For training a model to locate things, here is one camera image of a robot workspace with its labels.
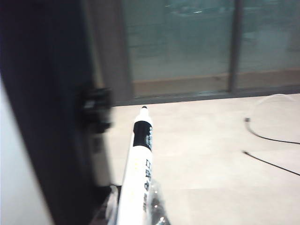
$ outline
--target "wire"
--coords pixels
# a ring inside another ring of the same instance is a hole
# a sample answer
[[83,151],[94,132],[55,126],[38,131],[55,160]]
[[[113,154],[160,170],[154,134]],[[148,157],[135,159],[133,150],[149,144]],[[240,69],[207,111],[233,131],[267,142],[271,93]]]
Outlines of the wire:
[[253,135],[257,136],[257,137],[260,137],[260,138],[263,138],[263,139],[266,139],[266,140],[270,140],[270,141],[275,141],[275,142],[284,142],[284,143],[290,143],[290,144],[300,144],[300,142],[290,142],[290,141],[285,141],[285,140],[278,140],[278,139],[273,139],[273,138],[268,138],[268,137],[264,137],[264,136],[261,136],[259,134],[257,134],[251,127],[250,127],[250,121],[251,121],[251,116],[255,110],[255,108],[260,105],[261,103],[267,101],[268,99],[274,97],[274,96],[283,96],[287,99],[289,99],[290,101],[296,101],[294,98],[292,98],[291,96],[288,96],[288,95],[285,95],[285,94],[275,94],[275,95],[269,95],[269,96],[266,96],[264,98],[262,98],[261,100],[257,101],[248,111],[247,113],[247,116],[246,118],[244,119],[244,122],[245,122],[245,126],[246,126],[246,129],[252,133]]
[[264,161],[264,160],[262,160],[262,159],[260,159],[260,158],[257,158],[257,157],[255,157],[255,156],[252,156],[250,153],[248,153],[248,152],[246,152],[246,151],[243,151],[243,153],[246,154],[246,155],[248,155],[248,156],[250,156],[250,157],[252,157],[252,158],[255,158],[255,159],[259,160],[259,161],[262,161],[262,162],[264,162],[264,163],[267,163],[267,164],[272,165],[272,166],[274,166],[274,167],[277,167],[277,168],[279,168],[279,169],[282,169],[282,170],[285,170],[285,171],[288,171],[288,172],[290,172],[290,173],[293,173],[293,174],[296,174],[296,175],[300,176],[299,173],[293,172],[293,171],[291,171],[291,170],[285,169],[285,168],[280,167],[280,166],[278,166],[278,165],[275,165],[275,164],[269,163],[269,162],[267,162],[267,161]]
[[245,125],[246,125],[246,129],[252,133],[253,135],[257,136],[257,137],[260,137],[260,138],[263,138],[263,139],[266,139],[266,140],[270,140],[270,141],[275,141],[275,142],[284,142],[284,143],[290,143],[290,144],[300,144],[300,142],[290,142],[290,141],[284,141],[284,140],[277,140],[277,139],[273,139],[273,138],[269,138],[269,137],[264,137],[264,136],[261,136],[257,133],[255,133],[252,128],[250,127],[250,118],[245,118]]

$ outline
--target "metal frame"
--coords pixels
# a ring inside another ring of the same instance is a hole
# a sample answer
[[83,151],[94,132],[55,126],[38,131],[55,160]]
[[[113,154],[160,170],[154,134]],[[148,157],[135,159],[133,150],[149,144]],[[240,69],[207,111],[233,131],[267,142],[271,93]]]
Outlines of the metal frame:
[[211,100],[211,99],[222,99],[222,98],[245,98],[245,97],[266,96],[266,95],[272,95],[277,93],[283,93],[283,94],[300,93],[300,86],[271,87],[271,88],[263,88],[263,89],[260,88],[244,89],[244,90],[238,90],[236,93],[205,92],[199,94],[186,94],[186,95],[180,94],[174,96],[135,97],[131,101],[115,102],[114,106],[159,104],[159,103],[186,102],[186,101]]
[[[114,0],[115,5],[121,6],[120,0]],[[111,87],[116,91],[116,96],[114,98],[114,106],[119,105],[139,105],[139,104],[155,104],[155,103],[166,103],[166,102],[180,102],[180,101],[195,101],[195,100],[206,100],[206,99],[216,99],[216,98],[240,98],[240,97],[252,97],[252,96],[261,96],[269,95],[275,93],[299,93],[300,86],[284,86],[284,87],[262,87],[254,89],[238,89],[237,88],[237,79],[238,79],[238,69],[239,69],[239,59],[240,59],[240,49],[241,49],[241,39],[242,39],[242,19],[243,19],[243,0],[235,0],[234,2],[235,9],[233,13],[232,20],[232,38],[231,38],[231,49],[230,49],[230,63],[229,63],[229,79],[228,79],[228,91],[212,91],[212,92],[201,92],[201,93],[190,93],[190,94],[174,94],[168,96],[160,97],[134,97],[133,86],[131,84],[130,78],[130,65],[128,63],[128,55],[123,55],[123,58],[119,61],[110,61],[108,64],[122,64],[124,62],[127,65],[124,67],[122,73],[112,74],[106,73],[104,77],[109,77],[109,82],[106,83],[107,87]],[[110,11],[110,14],[107,14],[107,17],[114,17],[113,13],[116,11]],[[119,22],[117,28],[122,30],[119,33],[118,40],[126,40],[125,25],[120,21],[122,20],[122,14],[119,14]],[[124,48],[122,51],[126,53],[126,44],[122,46],[117,46],[115,42],[107,42],[107,47],[110,49]],[[128,91],[124,93],[119,87],[126,88]]]

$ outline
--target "white floor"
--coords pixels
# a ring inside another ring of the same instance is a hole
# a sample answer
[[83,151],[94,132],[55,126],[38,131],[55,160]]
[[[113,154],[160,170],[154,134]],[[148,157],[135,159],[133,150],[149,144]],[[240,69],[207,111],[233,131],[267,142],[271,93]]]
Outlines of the white floor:
[[[274,97],[251,116],[253,130],[300,142],[297,101]],[[148,105],[154,121],[153,177],[172,225],[298,225],[300,145],[250,134],[246,112],[262,97]],[[134,117],[140,106],[115,107],[107,144],[114,182],[121,184]]]

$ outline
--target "marker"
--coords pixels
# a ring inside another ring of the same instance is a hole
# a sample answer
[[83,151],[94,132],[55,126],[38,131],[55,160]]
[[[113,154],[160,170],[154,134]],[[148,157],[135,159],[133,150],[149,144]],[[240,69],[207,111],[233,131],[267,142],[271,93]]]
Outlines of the marker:
[[144,225],[152,173],[152,120],[146,106],[136,117],[120,194],[117,225]]

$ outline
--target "glass door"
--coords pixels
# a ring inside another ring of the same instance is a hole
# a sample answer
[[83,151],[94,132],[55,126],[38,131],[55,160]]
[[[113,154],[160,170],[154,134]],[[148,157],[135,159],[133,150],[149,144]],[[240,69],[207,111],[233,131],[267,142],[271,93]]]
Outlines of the glass door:
[[135,97],[227,90],[233,1],[122,3]]
[[300,2],[245,1],[238,88],[300,84]]

